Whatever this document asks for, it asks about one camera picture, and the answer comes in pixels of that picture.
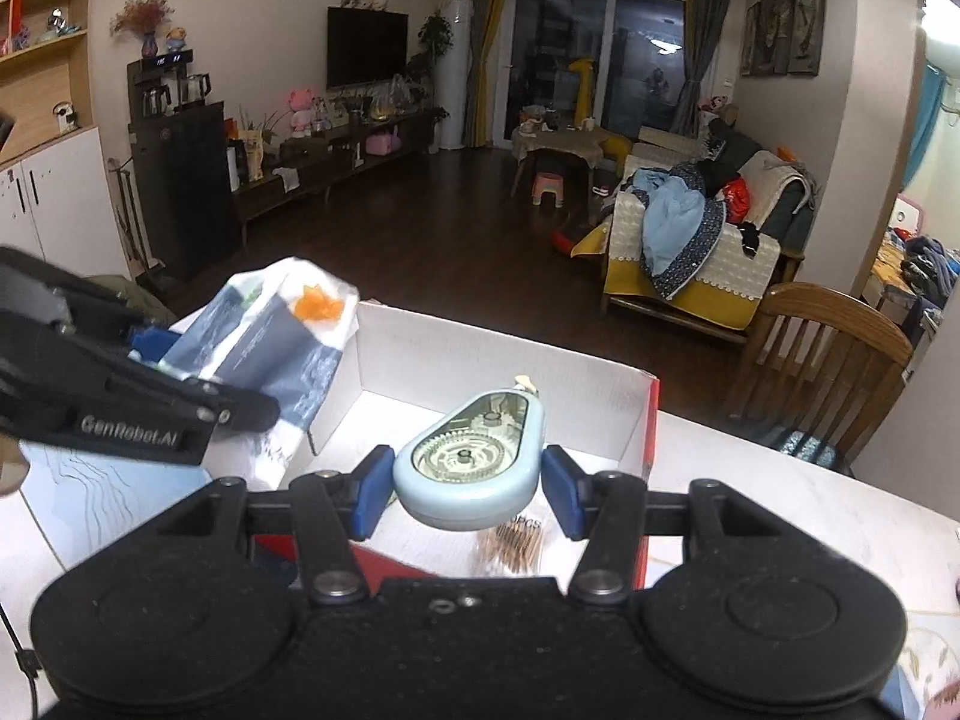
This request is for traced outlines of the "person's left hand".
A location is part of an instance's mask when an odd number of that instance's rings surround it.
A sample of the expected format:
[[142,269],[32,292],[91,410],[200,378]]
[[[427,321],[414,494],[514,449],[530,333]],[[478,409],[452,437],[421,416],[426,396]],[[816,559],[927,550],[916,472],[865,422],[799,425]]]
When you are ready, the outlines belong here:
[[21,454],[20,442],[0,436],[0,496],[18,493],[29,473],[29,463]]

